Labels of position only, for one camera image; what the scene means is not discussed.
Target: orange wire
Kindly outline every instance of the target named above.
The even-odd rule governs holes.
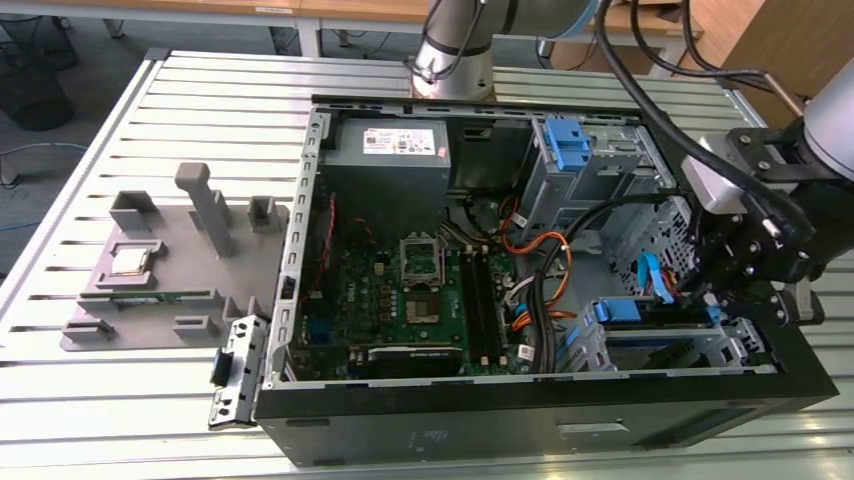
[[[548,316],[551,318],[577,318],[578,315],[573,312],[548,312]],[[528,312],[524,312],[519,315],[519,318],[512,322],[511,328],[514,332],[518,332],[524,328],[526,325],[531,324],[531,315]]]
[[[512,213],[516,213],[518,209],[519,209],[519,199],[516,198],[515,204],[512,206]],[[502,232],[503,232],[502,242],[504,244],[504,248],[511,253],[515,253],[516,255],[526,255],[531,253],[534,250],[536,250],[536,248],[539,248],[542,243],[550,238],[558,240],[563,244],[563,249],[566,250],[566,261],[567,261],[566,275],[563,275],[563,279],[560,280],[560,285],[558,286],[558,290],[555,291],[555,294],[551,296],[551,299],[546,302],[546,308],[551,308],[554,304],[558,303],[558,300],[560,300],[560,297],[566,292],[566,287],[570,284],[570,271],[573,267],[573,252],[570,250],[570,243],[566,241],[566,238],[563,237],[563,235],[560,235],[558,232],[546,232],[546,233],[540,233],[536,237],[534,237],[534,240],[531,240],[531,243],[528,243],[524,247],[518,247],[512,245],[510,243],[510,240],[507,239],[507,227],[510,226],[511,219],[512,219],[512,214],[502,222]]]

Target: floor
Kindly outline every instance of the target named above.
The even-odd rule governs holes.
[[[59,80],[75,105],[75,118],[60,128],[43,133],[20,130],[0,114],[0,152],[40,142],[88,145],[131,80],[147,50],[167,47],[176,50],[274,54],[271,32],[262,27],[198,25],[128,21],[125,36],[113,40],[96,19],[72,19],[68,35],[80,58],[79,64],[59,72]],[[299,54],[295,31],[278,29],[274,38],[280,51]],[[328,57],[403,60],[416,53],[419,36],[366,33],[351,38],[352,46],[339,47],[335,32],[324,32]],[[496,40],[494,61],[500,66],[542,68],[534,41]],[[20,185],[0,189],[0,278],[8,273],[27,245],[35,226],[76,166],[80,153],[56,147],[31,149],[3,157],[3,166],[20,174]]]

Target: aluminum work table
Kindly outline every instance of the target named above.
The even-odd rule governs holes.
[[[633,107],[609,75],[496,68],[495,80],[502,102]],[[694,136],[757,122],[711,83],[643,84]],[[60,349],[116,192],[187,203],[172,175],[191,159],[232,203],[287,203],[311,94],[404,97],[407,85],[391,62],[194,52],[144,61],[0,290],[0,478],[854,478],[854,255],[814,284],[829,319],[806,329],[841,396],[683,450],[300,470],[260,429],[207,431],[214,349]]]

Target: black cable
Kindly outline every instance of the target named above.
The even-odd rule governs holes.
[[[347,37],[351,37],[351,38],[362,38],[362,37],[364,37],[364,34],[368,33],[367,30],[363,30],[359,35],[354,35],[352,33],[350,33],[350,31],[347,31],[347,30],[344,30],[344,31],[347,32]],[[332,33],[335,34],[335,36],[338,37],[338,39],[342,42],[347,42],[347,37],[343,37],[342,34],[338,33],[338,30],[332,30]]]
[[[391,37],[391,32],[388,32],[386,34],[386,38],[383,38],[383,41],[379,42],[379,45],[376,46],[376,48],[374,50],[371,50],[368,53],[366,53],[364,55],[362,55],[366,60],[368,59],[368,57],[371,55],[374,55],[375,53],[378,53],[383,49],[383,47],[386,46],[386,42],[388,41],[388,37]]]
[[[703,148],[697,141],[689,137],[682,129],[677,127],[665,111],[658,108],[658,105],[641,88],[641,85],[617,55],[614,46],[611,45],[607,37],[605,19],[611,2],[613,0],[602,0],[599,11],[597,12],[597,41],[599,42],[602,52],[609,65],[611,66],[611,70],[614,71],[614,75],[623,85],[626,92],[638,104],[645,115],[658,125],[662,132],[667,137],[670,137],[674,143],[682,147],[689,156],[709,167],[709,169],[719,176],[726,178],[745,192],[745,202],[749,210],[758,213],[761,219],[774,217],[779,222],[777,225],[778,228],[786,234],[786,241],[794,244],[802,243],[813,236],[815,230],[801,207],[787,196],[771,191],[769,187],[747,172],[741,170],[735,165],[706,150],[706,148]]]
[[[551,323],[551,317],[546,310],[544,296],[543,296],[543,283],[546,276],[538,269],[534,273],[534,282],[531,283],[531,302],[528,306],[528,313],[531,314],[531,322],[536,325],[540,332],[542,345],[543,345],[543,361],[540,373],[555,372],[555,327]]]
[[[534,284],[536,283],[536,279],[534,282],[531,282],[531,287],[528,287],[527,292],[526,292],[526,298],[527,298],[527,302],[528,305],[535,305],[538,303],[542,303],[542,296],[536,297],[536,295],[534,294]],[[546,369],[546,365],[544,365],[544,361],[543,358],[546,357],[544,355],[544,348],[546,348],[546,342],[544,342],[544,336],[543,336],[543,329],[540,327],[540,317],[535,316],[534,311],[530,311],[531,313],[531,327],[534,329],[534,336],[531,338],[531,341],[534,343],[534,345],[531,345],[531,347],[534,347],[534,360],[532,360],[532,371],[535,373],[544,373]]]
[[[685,75],[686,77],[729,78],[729,79],[746,77],[746,76],[747,77],[758,77],[758,78],[763,78],[765,77],[767,72],[765,70],[759,70],[759,69],[742,69],[742,70],[721,70],[721,69],[718,69],[715,71],[703,71],[703,70],[691,70],[690,68],[681,67],[679,65],[674,65],[673,63],[667,62],[662,57],[658,56],[658,53],[655,53],[655,50],[653,50],[653,47],[650,47],[650,44],[646,43],[646,39],[643,38],[643,32],[641,32],[641,21],[639,21],[639,18],[638,18],[638,7],[639,7],[639,5],[641,5],[639,0],[633,0],[631,1],[631,22],[630,22],[631,23],[631,34],[635,37],[635,42],[638,43],[638,48],[641,49],[643,54],[647,56],[647,58],[650,60],[653,60],[655,65],[658,65],[665,70],[667,70],[667,71],[670,71],[670,72],[673,72],[673,73],[675,73],[678,75]]]
[[[613,198],[611,200],[606,200],[606,201],[598,203],[597,205],[594,205],[591,208],[589,208],[585,211],[582,216],[578,217],[575,222],[573,222],[573,225],[570,225],[570,228],[567,228],[566,232],[563,232],[563,236],[566,238],[567,243],[571,245],[573,241],[575,240],[575,236],[581,232],[587,230],[587,228],[590,227],[593,222],[595,222],[597,219],[599,219],[599,217],[602,217],[602,215],[609,213],[615,208],[618,208],[618,207],[621,207],[623,205],[630,205],[630,204],[639,204],[639,205],[650,204],[650,205],[655,205],[655,204],[659,204],[659,203],[665,203],[673,197],[678,197],[678,196],[682,196],[682,193],[679,191],[677,191],[677,190],[670,190],[670,191],[662,190],[658,193],[642,193],[642,194],[637,194],[637,195],[625,195],[625,196],[622,196],[619,198]],[[555,259],[558,258],[558,254],[560,253],[560,245],[563,245],[563,244],[558,243],[552,247],[552,249],[548,251],[548,255],[546,256],[546,261],[543,263],[543,266],[540,267],[544,272],[548,271],[548,269],[551,268],[551,264],[554,263]]]
[[[468,194],[468,196],[466,196],[466,199],[463,200],[463,212],[466,213],[466,220],[468,220],[471,227],[475,229],[480,237],[484,238],[490,244],[496,245],[498,242],[494,239],[495,234],[491,234],[486,231],[480,223],[478,223],[478,218],[475,217],[475,214],[471,212],[472,204],[474,204],[472,196],[471,194]]]
[[[721,67],[713,65],[706,59],[703,55],[699,53],[697,49],[697,43],[694,42],[694,27],[691,26],[691,0],[682,0],[682,35],[685,37],[685,47],[689,52],[689,55],[701,66],[701,68],[710,72],[721,71]],[[742,85],[747,85],[749,87],[757,88],[763,92],[773,93],[771,88],[766,85],[765,80],[759,80],[755,78],[739,78],[735,77],[731,79],[734,82],[741,83]]]

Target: red wire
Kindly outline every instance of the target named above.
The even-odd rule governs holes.
[[[311,292],[318,290],[318,287],[320,286],[320,278],[323,276],[326,260],[330,256],[330,249],[332,246],[332,231],[335,230],[335,192],[330,194],[330,215],[331,215],[330,229],[327,230],[326,242],[323,243],[323,255],[320,257],[320,267],[318,268],[318,274],[315,275],[315,282],[314,282],[314,285],[311,286],[311,290],[308,290],[303,298],[299,300],[299,303],[303,303],[308,299],[308,297],[311,296]]]

